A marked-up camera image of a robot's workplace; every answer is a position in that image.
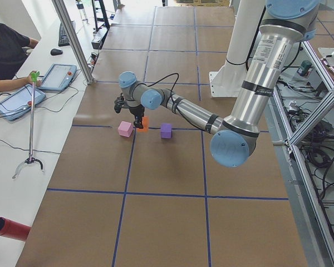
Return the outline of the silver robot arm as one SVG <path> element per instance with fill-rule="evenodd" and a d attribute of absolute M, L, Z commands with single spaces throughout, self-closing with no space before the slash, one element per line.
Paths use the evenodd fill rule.
<path fill-rule="evenodd" d="M 134 73 L 119 76 L 120 96 L 114 109 L 126 108 L 136 128 L 143 127 L 146 109 L 160 106 L 192 126 L 212 134 L 211 155 L 226 167 L 245 163 L 256 147 L 259 120 L 295 43 L 315 35 L 319 1 L 241 1 L 225 64 L 209 74 L 213 97 L 236 97 L 232 112 L 220 117 L 177 95 L 137 80 Z"/>

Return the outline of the person's hand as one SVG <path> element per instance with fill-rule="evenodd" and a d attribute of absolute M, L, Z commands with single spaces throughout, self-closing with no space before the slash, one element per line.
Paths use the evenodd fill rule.
<path fill-rule="evenodd" d="M 29 84 L 33 84 L 34 83 L 36 87 L 40 87 L 41 84 L 42 84 L 42 81 L 40 79 L 37 79 L 37 81 L 33 81 L 33 79 L 32 79 L 31 76 L 28 76 L 27 79 L 28 79 L 27 83 L 29 83 Z"/>

